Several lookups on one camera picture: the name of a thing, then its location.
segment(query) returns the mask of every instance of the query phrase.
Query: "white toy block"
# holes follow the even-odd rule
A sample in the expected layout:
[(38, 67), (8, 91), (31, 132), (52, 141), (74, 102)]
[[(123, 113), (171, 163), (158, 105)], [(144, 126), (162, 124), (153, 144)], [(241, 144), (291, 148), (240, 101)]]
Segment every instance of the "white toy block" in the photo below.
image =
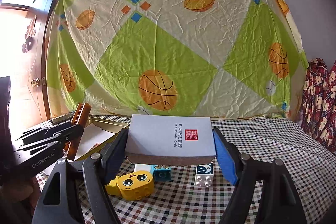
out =
[(197, 165), (195, 186), (197, 187), (210, 187), (213, 181), (213, 164)]
[(149, 165), (149, 164), (135, 164), (134, 166), (134, 171), (148, 171), (151, 174), (153, 174), (153, 165)]

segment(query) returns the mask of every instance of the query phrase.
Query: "brown comb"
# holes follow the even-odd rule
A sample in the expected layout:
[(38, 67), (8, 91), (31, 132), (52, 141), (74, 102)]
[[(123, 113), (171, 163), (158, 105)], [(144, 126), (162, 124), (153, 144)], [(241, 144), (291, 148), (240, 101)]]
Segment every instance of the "brown comb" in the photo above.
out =
[[(80, 124), (83, 128), (85, 128), (85, 124), (89, 117), (90, 110), (91, 110), (91, 106), (88, 103), (84, 103), (84, 104), (79, 103), (75, 111), (75, 114), (73, 115), (71, 123)], [(78, 138), (70, 142), (70, 146), (68, 148), (68, 153), (67, 153), (67, 159), (69, 160), (75, 159), (81, 138), (82, 136), (79, 136)]]

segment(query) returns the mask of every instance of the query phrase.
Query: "red square stamp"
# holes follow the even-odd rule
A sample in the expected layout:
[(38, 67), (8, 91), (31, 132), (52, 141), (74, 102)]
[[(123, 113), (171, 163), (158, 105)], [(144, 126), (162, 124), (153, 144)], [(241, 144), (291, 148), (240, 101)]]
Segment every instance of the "red square stamp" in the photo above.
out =
[(197, 129), (186, 129), (185, 130), (185, 140), (186, 141), (198, 141)]

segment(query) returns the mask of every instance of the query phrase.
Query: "green and white sheet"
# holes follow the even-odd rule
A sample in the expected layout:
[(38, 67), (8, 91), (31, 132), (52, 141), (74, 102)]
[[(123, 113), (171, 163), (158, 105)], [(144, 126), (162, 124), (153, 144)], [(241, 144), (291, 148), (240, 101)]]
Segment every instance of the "green and white sheet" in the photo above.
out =
[(300, 107), (307, 60), (284, 0), (59, 0), (48, 25), (53, 116), (246, 118)]

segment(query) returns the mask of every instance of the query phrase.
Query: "cartoon eye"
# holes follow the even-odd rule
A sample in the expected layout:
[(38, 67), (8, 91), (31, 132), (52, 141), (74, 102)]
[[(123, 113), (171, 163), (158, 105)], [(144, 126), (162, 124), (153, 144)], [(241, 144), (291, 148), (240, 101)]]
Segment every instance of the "cartoon eye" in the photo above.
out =
[(131, 180), (131, 179), (124, 180), (124, 181), (123, 181), (123, 184), (124, 184), (125, 186), (131, 186), (131, 185), (133, 184), (133, 180)]
[(146, 176), (145, 174), (142, 174), (142, 175), (138, 175), (137, 178), (138, 178), (138, 180), (140, 180), (140, 181), (144, 181), (144, 180), (147, 179), (147, 176)]

